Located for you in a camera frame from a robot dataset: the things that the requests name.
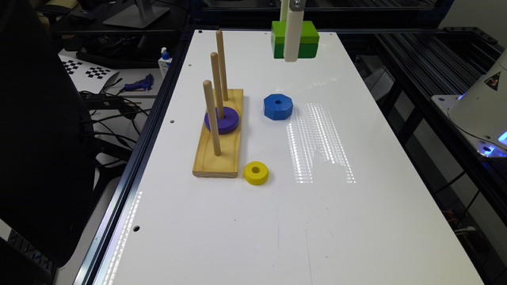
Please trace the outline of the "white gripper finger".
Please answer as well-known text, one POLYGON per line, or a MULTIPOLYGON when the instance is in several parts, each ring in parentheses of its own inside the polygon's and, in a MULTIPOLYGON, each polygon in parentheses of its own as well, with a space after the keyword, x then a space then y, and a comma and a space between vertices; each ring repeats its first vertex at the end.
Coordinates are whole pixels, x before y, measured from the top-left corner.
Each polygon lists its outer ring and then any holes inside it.
POLYGON ((289 0, 280 0, 280 19, 279 21, 286 21, 288 15, 289 0))
POLYGON ((293 63, 298 59, 300 37, 303 29, 305 0, 284 0, 284 60, 293 63))

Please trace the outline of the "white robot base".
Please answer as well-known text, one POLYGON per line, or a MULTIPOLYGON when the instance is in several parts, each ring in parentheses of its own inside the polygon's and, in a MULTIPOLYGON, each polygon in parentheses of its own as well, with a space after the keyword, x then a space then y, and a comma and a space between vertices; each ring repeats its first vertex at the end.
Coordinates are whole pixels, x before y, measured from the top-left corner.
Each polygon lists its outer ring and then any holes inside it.
POLYGON ((433 103, 475 151, 506 157, 506 53, 462 95, 435 95, 433 103))

